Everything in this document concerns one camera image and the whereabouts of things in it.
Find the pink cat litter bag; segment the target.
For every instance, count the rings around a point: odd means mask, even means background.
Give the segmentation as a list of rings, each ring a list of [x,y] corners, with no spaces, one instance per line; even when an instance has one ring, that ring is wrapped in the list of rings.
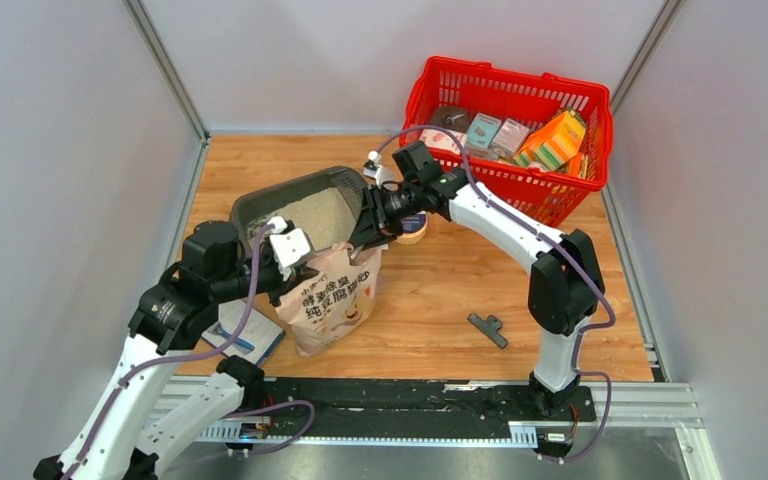
[[[276,307],[294,335],[299,356],[321,354],[370,317],[384,251],[340,243],[307,263],[316,274],[284,294]]]

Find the black bag clip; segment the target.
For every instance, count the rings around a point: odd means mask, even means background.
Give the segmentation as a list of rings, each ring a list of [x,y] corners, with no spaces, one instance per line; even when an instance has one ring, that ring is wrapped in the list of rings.
[[[501,334],[503,323],[498,317],[496,317],[495,315],[488,315],[487,317],[481,317],[476,313],[471,313],[467,317],[467,319],[470,324],[476,327],[498,348],[505,349],[507,347],[508,340]]]

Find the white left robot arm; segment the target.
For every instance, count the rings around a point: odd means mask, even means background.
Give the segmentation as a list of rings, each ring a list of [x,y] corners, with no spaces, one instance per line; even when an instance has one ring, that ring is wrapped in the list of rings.
[[[263,416],[264,373],[232,355],[160,419],[158,399],[180,364],[199,359],[194,348],[219,320],[220,305],[276,293],[298,277],[312,254],[306,233],[281,217],[270,219],[246,256],[227,221],[199,224],[181,259],[140,298],[117,367],[73,442],[39,461],[35,479],[159,479],[210,426],[234,416]]]

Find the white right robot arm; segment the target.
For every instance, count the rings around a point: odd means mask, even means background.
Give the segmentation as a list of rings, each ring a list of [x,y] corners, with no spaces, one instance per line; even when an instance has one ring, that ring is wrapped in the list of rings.
[[[580,334],[590,323],[605,286],[591,238],[565,234],[510,206],[475,180],[470,168],[444,170],[422,142],[396,150],[399,180],[372,150],[364,164],[374,184],[363,193],[355,246],[372,247],[402,235],[402,222],[419,212],[465,227],[514,259],[528,276],[527,308],[541,329],[530,404],[539,416],[558,417],[580,379]]]

